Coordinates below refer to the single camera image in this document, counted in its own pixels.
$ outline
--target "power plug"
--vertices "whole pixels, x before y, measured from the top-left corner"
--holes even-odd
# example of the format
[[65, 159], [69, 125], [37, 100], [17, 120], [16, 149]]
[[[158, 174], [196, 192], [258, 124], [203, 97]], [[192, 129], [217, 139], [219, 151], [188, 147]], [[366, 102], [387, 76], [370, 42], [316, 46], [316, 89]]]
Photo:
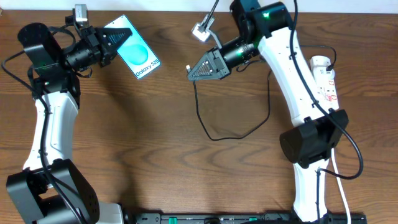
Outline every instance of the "power plug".
[[325, 56], [314, 56], [310, 60], [312, 75], [317, 83], [320, 92], [330, 103], [330, 108], [337, 110], [338, 99], [335, 86], [335, 70], [331, 66], [330, 59]]

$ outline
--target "electronic device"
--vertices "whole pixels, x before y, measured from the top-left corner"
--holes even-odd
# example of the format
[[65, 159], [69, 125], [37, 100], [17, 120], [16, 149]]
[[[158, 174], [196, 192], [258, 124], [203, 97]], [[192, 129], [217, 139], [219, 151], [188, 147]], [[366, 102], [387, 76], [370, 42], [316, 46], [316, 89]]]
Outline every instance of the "electronic device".
[[105, 27], [131, 29], [131, 36], [120, 46], [118, 54], [138, 79], [144, 78], [144, 76], [160, 66], [160, 60], [131, 24], [127, 16], [122, 15]]
[[[358, 146], [345, 131], [348, 125], [346, 112], [337, 110], [336, 104], [331, 106], [324, 92], [319, 91], [334, 77], [334, 73], [327, 74], [322, 70], [330, 72], [333, 66], [328, 65], [327, 58], [318, 57], [311, 64], [311, 71], [302, 55], [295, 31], [297, 0], [294, 3], [293, 21], [281, 2], [261, 7], [257, 0], [234, 0], [231, 13], [239, 37], [224, 45], [210, 30], [210, 13], [195, 30], [205, 35], [208, 32], [216, 39], [217, 46], [207, 51], [193, 69], [187, 67], [188, 79], [195, 83], [195, 80], [224, 78], [232, 68], [247, 63], [255, 55], [263, 56], [269, 64], [285, 96], [294, 126], [280, 135], [281, 148], [293, 164], [295, 173], [296, 197], [291, 211], [264, 215], [132, 214], [118, 204], [99, 202], [94, 189], [72, 162], [73, 125], [80, 105], [78, 77], [90, 77], [91, 72], [88, 75], [80, 72], [94, 63], [101, 67], [109, 65], [132, 32], [128, 28], [89, 26], [86, 7], [76, 5], [73, 15], [66, 17], [66, 25], [61, 28], [38, 23], [22, 28], [18, 39], [24, 51], [2, 63], [8, 75], [32, 92], [37, 108], [34, 143], [28, 161], [22, 172], [7, 178], [7, 191], [23, 220], [41, 224], [367, 223], [363, 214], [336, 215], [326, 209], [325, 173], [355, 179], [362, 173], [363, 159]], [[66, 26], [75, 27], [81, 39], [79, 42], [75, 42]], [[72, 45], [61, 49], [53, 37], [56, 32], [71, 35]], [[30, 85], [5, 66], [7, 61], [23, 53], [33, 63], [28, 70]], [[33, 78], [33, 70], [38, 78]], [[348, 177], [338, 174], [333, 156], [343, 134], [356, 149], [360, 164], [358, 173]], [[329, 158], [335, 173], [326, 170]], [[49, 187], [55, 188], [58, 195], [41, 198]]]

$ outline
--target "wooden table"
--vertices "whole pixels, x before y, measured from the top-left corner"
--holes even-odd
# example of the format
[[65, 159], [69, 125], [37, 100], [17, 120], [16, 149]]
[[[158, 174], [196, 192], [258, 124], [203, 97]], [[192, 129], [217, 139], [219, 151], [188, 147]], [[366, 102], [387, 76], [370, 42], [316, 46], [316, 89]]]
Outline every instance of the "wooden table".
[[[18, 31], [30, 22], [60, 27], [71, 11], [3, 11], [0, 59], [20, 51]], [[190, 33], [204, 13], [95, 12], [90, 23], [103, 26], [121, 14], [130, 18], [162, 61], [137, 80], [120, 58], [81, 80], [81, 107], [75, 123], [74, 163], [105, 202], [165, 213], [264, 212], [290, 210], [294, 174], [279, 145], [292, 128], [280, 88], [271, 79], [271, 118], [246, 139], [210, 141], [195, 114], [192, 83], [185, 66], [215, 43], [202, 44]], [[228, 13], [216, 13], [214, 30], [226, 42], [238, 35]], [[365, 169], [343, 181], [352, 212], [369, 223], [398, 222], [398, 16], [300, 14], [301, 44], [332, 45], [338, 52], [336, 85], [348, 131], [361, 148]], [[70, 38], [57, 34], [66, 46]], [[327, 49], [303, 49], [332, 57]], [[27, 80], [23, 55], [7, 67]], [[200, 112], [214, 137], [238, 136], [267, 114], [266, 74], [252, 65], [224, 80], [198, 82]], [[34, 137], [36, 112], [30, 93], [0, 72], [0, 222], [21, 222], [6, 192], [6, 179], [20, 172]], [[342, 138], [337, 148], [342, 174], [354, 174], [358, 159]], [[344, 212], [336, 180], [328, 177], [326, 204]]]

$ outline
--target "white cable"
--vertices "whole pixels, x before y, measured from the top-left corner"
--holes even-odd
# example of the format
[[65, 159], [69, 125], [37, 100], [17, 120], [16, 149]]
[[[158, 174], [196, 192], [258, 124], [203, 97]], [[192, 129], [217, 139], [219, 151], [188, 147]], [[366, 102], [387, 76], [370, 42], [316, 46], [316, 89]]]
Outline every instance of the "white cable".
[[[335, 173], [338, 174], [334, 148], [331, 149], [331, 163], [333, 164], [333, 169], [335, 170]], [[346, 209], [347, 224], [351, 224], [351, 214], [349, 213], [348, 203], [347, 203], [346, 195], [344, 194], [343, 185], [341, 184], [341, 179], [339, 177], [336, 177], [336, 180], [337, 180], [338, 188], [340, 190], [341, 199], [343, 199], [344, 207]]]

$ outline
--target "teal circle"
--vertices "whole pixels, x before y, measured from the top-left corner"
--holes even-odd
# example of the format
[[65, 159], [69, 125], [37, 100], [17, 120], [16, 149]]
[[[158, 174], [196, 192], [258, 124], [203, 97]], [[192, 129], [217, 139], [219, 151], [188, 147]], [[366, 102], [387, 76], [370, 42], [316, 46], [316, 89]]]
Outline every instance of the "teal circle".
[[142, 65], [148, 60], [148, 50], [140, 44], [134, 44], [126, 50], [129, 51], [129, 62], [134, 65]]

